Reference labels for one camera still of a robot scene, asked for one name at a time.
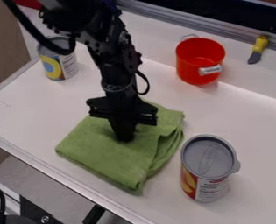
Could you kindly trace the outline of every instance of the can label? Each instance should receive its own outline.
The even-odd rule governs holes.
[[[49,79],[61,81],[71,78],[78,72],[77,59],[74,53],[68,56],[39,56],[43,62],[46,75]]]
[[[180,184],[185,193],[194,200],[210,202],[229,190],[229,178],[203,179],[196,177],[184,165],[181,166]]]

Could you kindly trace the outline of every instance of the tin can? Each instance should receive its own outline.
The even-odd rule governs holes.
[[[181,151],[180,185],[192,199],[211,202],[229,191],[230,175],[239,169],[229,143],[218,136],[195,136]]]
[[[68,38],[51,37],[49,40],[57,46],[65,49],[69,48]],[[58,55],[42,45],[38,45],[37,51],[43,62],[46,76],[49,79],[62,81],[69,79],[78,73],[79,68],[75,52],[69,55]]]

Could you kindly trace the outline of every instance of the can rim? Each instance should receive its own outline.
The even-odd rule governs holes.
[[[192,169],[190,169],[188,167],[188,164],[186,163],[186,161],[184,161],[184,154],[185,154],[185,151],[187,150],[188,146],[195,142],[196,140],[199,140],[201,138],[208,138],[208,139],[212,139],[214,141],[217,141],[218,143],[222,144],[224,147],[226,147],[226,149],[228,149],[228,151],[230,152],[231,156],[232,156],[232,166],[231,168],[225,172],[224,174],[220,175],[220,176],[217,176],[217,177],[213,177],[213,178],[210,178],[210,177],[203,177],[199,174],[196,174],[192,171]],[[237,153],[236,151],[234,150],[234,148],[232,147],[232,145],[230,143],[228,143],[226,140],[224,140],[223,138],[219,137],[219,136],[213,136],[213,135],[198,135],[198,136],[193,136],[192,138],[188,139],[184,145],[182,146],[182,149],[181,149],[181,162],[182,164],[184,165],[184,167],[189,171],[191,172],[193,175],[195,175],[196,177],[198,178],[201,178],[201,179],[207,179],[207,180],[212,180],[212,179],[222,179],[224,177],[228,177],[229,175],[231,175],[232,173],[235,173],[235,172],[238,172],[239,169],[240,169],[240,162],[237,160]]]
[[[51,40],[51,41],[54,40],[54,39],[64,39],[64,40],[68,41],[68,38],[66,38],[64,36],[60,36],[60,35],[57,35],[57,36],[47,36],[46,38],[49,39],[49,40]],[[37,45],[37,52],[38,52],[39,55],[40,55],[42,47],[45,47],[45,46],[41,45],[40,43],[38,43],[38,45]]]

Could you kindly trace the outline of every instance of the knife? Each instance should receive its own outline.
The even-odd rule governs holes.
[[[256,39],[255,46],[252,48],[252,55],[248,59],[248,64],[256,64],[261,60],[261,54],[265,50],[266,46],[269,43],[269,38],[267,36],[259,36]]]

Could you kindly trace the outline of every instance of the yellow knife handle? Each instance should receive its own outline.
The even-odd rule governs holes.
[[[256,43],[255,43],[255,46],[253,47],[253,51],[256,52],[256,53],[262,53],[266,46],[268,45],[269,43],[269,38],[266,37],[266,36],[259,36],[257,39],[256,39]]]

